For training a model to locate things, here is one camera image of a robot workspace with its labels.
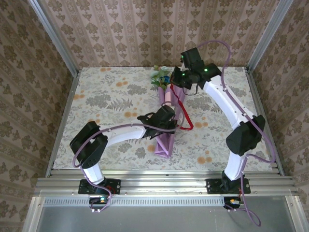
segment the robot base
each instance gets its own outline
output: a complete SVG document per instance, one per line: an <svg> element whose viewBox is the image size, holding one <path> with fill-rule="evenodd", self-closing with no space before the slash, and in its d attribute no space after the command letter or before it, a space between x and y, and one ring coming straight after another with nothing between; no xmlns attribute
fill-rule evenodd
<svg viewBox="0 0 309 232"><path fill-rule="evenodd" d="M240 178L230 180L223 171L221 179L206 179L206 188L208 194L239 194L241 189ZM251 193L248 179L243 179L243 189L244 193Z"/></svg>
<svg viewBox="0 0 309 232"><path fill-rule="evenodd" d="M100 184L100 186L106 187L111 191L111 193L120 194L120 188L121 188L121 180L116 180L116 179L104 179ZM79 188L78 188L78 194L87 194L87 195L105 195L108 196L108 192L101 189L92 186L91 184L88 183L87 180L83 179L79 183Z"/></svg>

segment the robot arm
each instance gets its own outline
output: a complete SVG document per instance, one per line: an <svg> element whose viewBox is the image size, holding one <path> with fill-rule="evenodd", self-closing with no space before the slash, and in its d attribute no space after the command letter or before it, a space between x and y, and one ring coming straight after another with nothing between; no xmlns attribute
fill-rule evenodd
<svg viewBox="0 0 309 232"><path fill-rule="evenodd" d="M181 57L181 62L183 63L182 68L179 69L175 67L171 76L171 82L178 87L188 89L191 89L192 84L197 84L216 101L233 129L233 132L226 138L227 146L230 149L230 156L222 175L224 189L229 191L232 188L232 182L240 182L242 170L245 166L245 154L249 150L254 149L262 138L261 134L248 121L246 115L249 116L261 130L264 129L265 119L261 115L254 116L253 113L238 100L227 85L223 88L221 71L214 64L205 65L197 48L192 48L181 53ZM246 115L237 108L226 91L232 95Z"/></svg>
<svg viewBox="0 0 309 232"><path fill-rule="evenodd" d="M76 159L88 179L98 185L105 180L98 163L105 148L125 140L145 137L151 137L152 139L162 134L160 130L144 127L143 125L170 130L168 133L175 133L177 120L173 119L174 117L174 110L164 105L156 113L139 116L136 121L127 125L119 125L112 127L112 129L106 129L104 134L99 133L102 130L104 131L104 128L100 128L94 121L91 121L70 142L70 148L76 154L80 147L88 140L80 153L77 154ZM97 133L97 136L89 141L89 138L95 133Z"/></svg>

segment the gray metal base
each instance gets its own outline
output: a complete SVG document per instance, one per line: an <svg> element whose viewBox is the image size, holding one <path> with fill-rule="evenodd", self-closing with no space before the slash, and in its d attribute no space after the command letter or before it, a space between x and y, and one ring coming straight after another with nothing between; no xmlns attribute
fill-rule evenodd
<svg viewBox="0 0 309 232"><path fill-rule="evenodd" d="M261 219L253 225L245 212L222 206L110 207L92 213L88 207L46 207L37 232L294 232L284 197L248 197Z"/></svg>

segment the black cable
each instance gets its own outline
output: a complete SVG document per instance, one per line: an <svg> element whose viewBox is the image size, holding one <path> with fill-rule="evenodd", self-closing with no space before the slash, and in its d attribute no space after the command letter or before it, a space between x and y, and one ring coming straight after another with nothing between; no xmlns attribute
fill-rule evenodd
<svg viewBox="0 0 309 232"><path fill-rule="evenodd" d="M184 92L184 89L183 89L183 93L184 93L185 95L187 95L187 96L194 96L194 95L197 94L197 89L198 89L198 84L197 84L197 87L196 87L196 92L195 92L195 94L186 94L186 93Z"/></svg>

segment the white table surface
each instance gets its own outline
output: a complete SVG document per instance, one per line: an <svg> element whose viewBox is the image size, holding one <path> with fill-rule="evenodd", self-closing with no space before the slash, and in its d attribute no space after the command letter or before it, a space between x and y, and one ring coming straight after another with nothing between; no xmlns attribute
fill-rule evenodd
<svg viewBox="0 0 309 232"><path fill-rule="evenodd" d="M159 109L157 90L150 84L151 70L150 67L83 68L54 169L72 168L74 154L69 143L88 121L112 126ZM228 67L225 81L240 101L256 113L244 68ZM195 96L186 96L184 105L195 127L191 131L176 131L170 159L154 153L155 139L140 139L108 147L100 160L101 167L109 170L222 171L229 156L225 139L232 131L226 116L201 89ZM264 142L259 143L253 153L268 159ZM246 171L271 171L271 166L250 158Z"/></svg>

